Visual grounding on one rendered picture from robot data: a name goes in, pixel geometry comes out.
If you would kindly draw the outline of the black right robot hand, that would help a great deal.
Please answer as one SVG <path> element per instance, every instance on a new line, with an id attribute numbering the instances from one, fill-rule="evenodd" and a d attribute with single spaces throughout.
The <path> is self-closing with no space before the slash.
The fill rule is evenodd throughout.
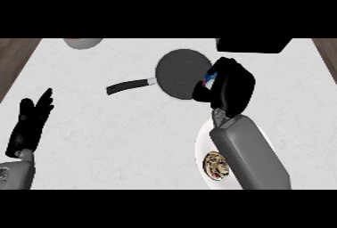
<path id="1" fill-rule="evenodd" d="M 214 62 L 206 71 L 206 74 L 212 73 L 217 73 L 217 77 L 211 90 L 202 86 L 202 79 L 194 85 L 191 99 L 196 102 L 208 102 L 212 109 L 221 109 L 224 116 L 233 118 L 246 108 L 255 79 L 233 58 L 221 57 Z"/>

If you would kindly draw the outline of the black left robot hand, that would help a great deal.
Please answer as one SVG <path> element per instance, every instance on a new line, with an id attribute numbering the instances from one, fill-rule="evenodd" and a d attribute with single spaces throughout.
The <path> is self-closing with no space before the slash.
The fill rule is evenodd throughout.
<path id="1" fill-rule="evenodd" d="M 18 102 L 17 123 L 5 146 L 5 155 L 13 159 L 18 158 L 18 151 L 36 150 L 42 127 L 54 108 L 51 95 L 52 89 L 48 88 L 36 102 L 30 98 L 23 98 Z"/>

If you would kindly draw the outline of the red white blue can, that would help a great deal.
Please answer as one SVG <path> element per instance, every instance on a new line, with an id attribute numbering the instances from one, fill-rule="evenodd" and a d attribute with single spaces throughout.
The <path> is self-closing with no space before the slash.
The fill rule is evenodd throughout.
<path id="1" fill-rule="evenodd" d="M 211 86 L 212 86 L 215 77 L 217 77 L 217 73 L 206 74 L 205 77 L 203 77 L 202 86 L 203 86 L 208 90 L 211 90 Z"/>

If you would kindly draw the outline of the dark grey frying pan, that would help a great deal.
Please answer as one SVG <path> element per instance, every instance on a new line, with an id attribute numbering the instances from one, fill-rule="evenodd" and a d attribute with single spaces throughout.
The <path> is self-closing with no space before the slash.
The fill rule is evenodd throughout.
<path id="1" fill-rule="evenodd" d="M 194 85 L 203 79 L 209 68 L 211 61 L 202 53 L 190 49 L 175 49 L 160 57 L 153 77 L 109 85 L 106 94 L 156 84 L 171 97 L 190 100 Z"/>

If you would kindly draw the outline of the white plate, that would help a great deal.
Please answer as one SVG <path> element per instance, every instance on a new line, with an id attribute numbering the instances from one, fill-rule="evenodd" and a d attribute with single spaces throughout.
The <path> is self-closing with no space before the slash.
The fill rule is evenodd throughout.
<path id="1" fill-rule="evenodd" d="M 209 131 L 214 128 L 209 119 L 197 131 L 194 142 L 194 160 L 199 175 L 211 189 L 243 190 L 228 168 L 227 161 L 212 144 Z"/>

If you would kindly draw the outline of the black appliance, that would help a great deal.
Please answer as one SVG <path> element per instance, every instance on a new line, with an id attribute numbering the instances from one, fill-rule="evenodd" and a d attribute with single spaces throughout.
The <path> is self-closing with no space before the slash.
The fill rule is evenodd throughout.
<path id="1" fill-rule="evenodd" d="M 215 49 L 228 53 L 279 53 L 289 38 L 217 38 Z"/>

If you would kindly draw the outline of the grey bowl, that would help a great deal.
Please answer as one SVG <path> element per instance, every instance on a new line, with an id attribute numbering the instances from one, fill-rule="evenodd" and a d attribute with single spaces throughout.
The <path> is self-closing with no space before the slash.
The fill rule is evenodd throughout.
<path id="1" fill-rule="evenodd" d="M 89 49 L 100 41 L 100 38 L 64 38 L 66 45 L 76 50 Z"/>

